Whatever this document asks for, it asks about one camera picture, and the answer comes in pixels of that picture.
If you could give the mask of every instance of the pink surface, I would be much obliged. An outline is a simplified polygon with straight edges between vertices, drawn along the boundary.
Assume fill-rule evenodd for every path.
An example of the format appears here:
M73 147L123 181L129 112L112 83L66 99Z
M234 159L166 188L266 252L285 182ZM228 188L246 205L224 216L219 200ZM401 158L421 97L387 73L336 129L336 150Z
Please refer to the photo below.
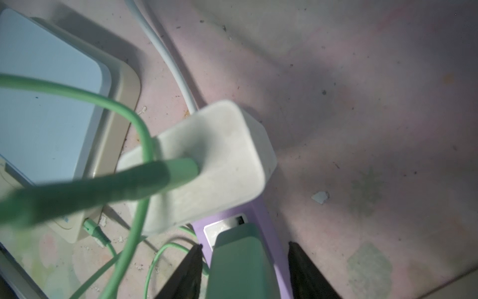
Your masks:
M152 134L187 116L122 1L11 2L127 61ZM200 105L232 99L268 131L264 198L284 249L298 242L344 298L416 298L473 268L478 4L237 2L148 4ZM124 150L138 143L130 130Z

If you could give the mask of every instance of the white device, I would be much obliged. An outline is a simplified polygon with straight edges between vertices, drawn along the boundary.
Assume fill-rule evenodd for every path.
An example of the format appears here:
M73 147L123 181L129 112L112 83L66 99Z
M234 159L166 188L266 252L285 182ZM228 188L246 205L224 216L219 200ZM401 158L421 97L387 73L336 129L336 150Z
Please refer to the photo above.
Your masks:
M248 202L262 193L277 160L264 127L237 104L208 105L153 138L157 158L193 158L200 173L184 186L151 197L143 234ZM124 154L118 171L142 163L141 146ZM134 215L137 201L129 202Z

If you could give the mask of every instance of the white fragment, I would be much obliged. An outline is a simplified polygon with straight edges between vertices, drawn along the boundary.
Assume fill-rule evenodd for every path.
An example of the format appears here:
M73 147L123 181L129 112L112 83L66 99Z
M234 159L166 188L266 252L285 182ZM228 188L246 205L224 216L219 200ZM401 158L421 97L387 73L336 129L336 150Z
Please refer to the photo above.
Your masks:
M99 218L98 224L101 225L102 227L106 226L106 216L105 215L101 214L101 217Z
M327 191L320 191L312 195L312 199L320 204L323 204L327 199L329 199L329 197L330 194Z
M143 114L143 113L145 113L147 110L148 110L148 107L143 106L143 109L141 109L141 111L138 112L137 114L138 114L138 115Z

